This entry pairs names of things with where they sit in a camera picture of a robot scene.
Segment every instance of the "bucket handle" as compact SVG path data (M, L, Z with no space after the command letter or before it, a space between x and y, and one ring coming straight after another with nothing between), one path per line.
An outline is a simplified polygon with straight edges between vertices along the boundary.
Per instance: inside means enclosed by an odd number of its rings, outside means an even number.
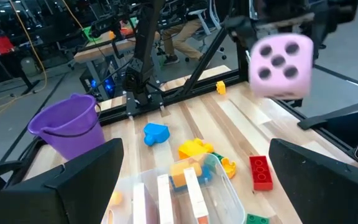
M99 114L98 114L98 118L96 119L96 121L94 122L94 124L92 125L92 127L90 127L88 130L84 131L83 133L80 134L72 134L72 135L65 135L65 134L57 134L57 133L53 133L51 131L47 131L47 130L43 130L43 132L45 134L49 134L51 136L56 136L56 137L61 137L61 138L77 138L80 136L83 136L84 134L90 132L99 122L99 118L100 118L100 114L102 113L102 108L100 107L100 105L97 103L96 106L98 106L99 108Z

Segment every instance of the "lego stud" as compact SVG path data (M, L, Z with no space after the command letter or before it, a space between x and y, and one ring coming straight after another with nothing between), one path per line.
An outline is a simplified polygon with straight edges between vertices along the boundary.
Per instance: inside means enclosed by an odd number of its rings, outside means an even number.
M266 175L265 175L265 174L258 174L258 179L259 179L259 180L265 180L265 179L266 179Z
M203 140L201 140L199 138L194 139L194 143L196 143L197 145L200 145L200 146L204 145Z
M256 167L256 172L264 172L265 169L263 167Z
M257 161L255 161L255 165L257 165L257 166L261 166L261 165L263 165L263 162L262 162L262 161L260 161L260 160L257 160Z
M205 143L204 148L207 150L208 153L214 152L214 146L210 143Z
M249 221L255 221L255 217L254 217L253 215L249 215L249 216L248 216L248 220L249 220Z

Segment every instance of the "green object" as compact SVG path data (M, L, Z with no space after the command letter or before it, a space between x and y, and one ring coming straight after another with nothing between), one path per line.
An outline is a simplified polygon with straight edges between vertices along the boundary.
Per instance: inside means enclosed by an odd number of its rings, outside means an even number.
M133 24L134 26L136 26L139 21L137 20L136 17L132 17L132 18L131 18L131 22L132 22L132 24Z
M206 165L211 172L216 174L216 159L213 156L208 156L204 160L204 165Z
M248 214L246 224L269 224L269 219L257 215Z
M90 30L91 30L91 27L85 27L82 31L84 32L86 38L88 38L89 41L97 41L97 40L100 40L101 37L98 37L98 38L91 38L90 37Z
M212 152L212 155L216 156L219 161L222 163L222 159L224 158L223 156L219 155L218 153Z

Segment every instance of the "desk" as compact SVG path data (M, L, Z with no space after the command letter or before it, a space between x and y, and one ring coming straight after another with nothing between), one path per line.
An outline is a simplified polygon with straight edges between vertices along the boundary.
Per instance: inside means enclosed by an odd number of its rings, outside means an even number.
M220 66L206 70L200 79L212 77L229 69ZM166 83L168 90L184 84L185 78ZM115 98L101 103L101 109L125 103L125 98ZM166 124L171 138L154 147L143 143L143 127L149 123ZM299 122L289 112L270 99L253 97L246 82L227 88L226 95L216 92L167 106L133 121L127 119L105 126L106 139L122 138L124 161L121 177L169 166L179 160L177 149L187 139L200 138L211 143L216 152L237 163L237 174L231 180L248 213L269 217L272 224L301 223L277 176L273 173L274 189L253 192L249 171L249 156L268 155L272 138L299 144L303 147L358 167L358 163L345 155L316 132L302 131ZM34 159L26 179L62 164L64 159L50 146L44 146Z
M110 40L111 39L109 37L109 33L106 32L101 35L101 39L98 40L96 43L89 42L85 47L91 47L97 43L108 42ZM154 40L160 40L160 34L158 32L155 33ZM117 49L120 53L121 52L122 53L130 52L135 47L135 44L136 44L135 38L130 38L127 40L122 40L122 41L116 42ZM92 77L96 80L97 83L100 83L101 79L96 71L96 66L95 66L94 61L104 57L103 55L106 57L112 56L111 61L113 63L113 66L115 69L118 69L118 64L113 56L114 49L111 44L107 44L102 47L95 47L93 49L85 50L83 52L78 52L77 54L74 55L74 60L76 63L86 63L86 66L88 67L89 71L91 72ZM152 48L152 60L153 60L154 65L158 65L158 66L154 66L157 74L160 73L161 68L160 68L158 57L157 57L157 53L154 48ZM104 100L109 99L103 86L100 86L98 88L98 90Z

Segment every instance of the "metal bar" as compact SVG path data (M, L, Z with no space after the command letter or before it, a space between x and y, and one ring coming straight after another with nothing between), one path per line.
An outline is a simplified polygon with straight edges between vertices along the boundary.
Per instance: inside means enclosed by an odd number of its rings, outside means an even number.
M250 6L252 3L250 1L245 0L235 0L235 7L237 16L249 16L250 13ZM247 61L247 54L246 51L249 50L248 46L242 46L240 43L236 44L237 49L237 62L239 66L239 76L243 81L249 81L249 63Z
M96 80L96 83L99 84L101 82L98 72L96 71L94 62L86 62L86 66L89 69L89 72L91 73L94 80ZM103 85L100 85L98 87L99 93L102 96L102 100L108 100L108 94L107 91L104 89Z
M212 41L211 45L209 46L209 49L204 54L204 58L198 64L198 66L194 70L193 74L191 74L191 77L189 79L187 79L187 81L185 82L185 84L183 86L183 91L180 93L181 95L185 95L189 91L191 91L191 89L193 89L197 80L200 78L201 74L205 70L205 67L207 66L208 62L211 61L212 57L214 56L214 54L218 50L218 48L221 46L221 44L222 44L223 40L226 38L226 36L227 36L227 32L225 29L219 30L215 39Z
M302 130L321 127L327 120L358 111L358 103L319 116L306 118L298 123Z
M300 121L306 119L307 117L302 114L301 112L297 111L296 109L292 108L290 105L288 105L283 100L274 100L275 103L277 103L279 106L284 108L286 111L288 111L290 114L292 114L294 117L299 119ZM340 149L342 152L347 154L349 157L356 159L353 155L353 148L351 148L348 144L341 141L337 137L335 137L333 134L331 134L328 130L324 128L313 128L313 131L316 131L321 137L325 138L327 141L332 143L335 147Z
M318 70L320 70L320 71L322 71L322 72L325 72L325 73L328 73L328 74L330 74L330 75L333 75L333 76L335 76L336 78L340 78L341 80L345 80L345 81L348 81L348 82L351 82L351 83L353 83L353 84L358 85L358 80L355 80L354 78L345 76L345 75L343 75L343 74L341 74L341 73L332 71L332 70L330 70L330 69L328 69L328 68L325 68L325 67L323 67L323 66L320 66L320 65L314 64L313 67L316 68L316 69L318 69Z
M158 60L158 55L157 55L157 51L155 50L155 47L152 48L152 61L154 64L154 77L155 77L155 81L157 83L160 83L160 79L161 79L161 66L160 66L160 61Z

